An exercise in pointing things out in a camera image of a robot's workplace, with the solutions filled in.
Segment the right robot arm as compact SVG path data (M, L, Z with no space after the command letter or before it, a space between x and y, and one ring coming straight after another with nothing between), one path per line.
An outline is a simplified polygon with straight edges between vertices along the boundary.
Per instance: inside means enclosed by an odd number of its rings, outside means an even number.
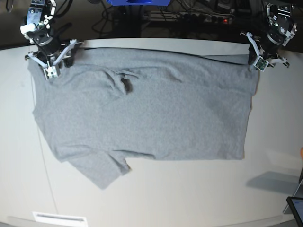
M64 48L69 45L69 41L62 41L60 36L71 28L72 23L68 22L58 29L54 29L53 24L56 19L65 16L72 3L72 0L64 1L59 9L67 6L60 13L54 0L32 0L27 16L20 26L21 34L37 47L32 56L47 66L54 65Z

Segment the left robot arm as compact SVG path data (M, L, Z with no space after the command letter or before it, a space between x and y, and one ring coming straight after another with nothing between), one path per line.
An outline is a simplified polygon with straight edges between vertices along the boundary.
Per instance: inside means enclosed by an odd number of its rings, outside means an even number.
M268 3L261 15L262 27L260 34L242 33L250 42L248 65L260 71L267 67L283 64L289 67L287 58L279 55L279 50L285 47L297 32L297 23L291 18L292 4L274 5Z

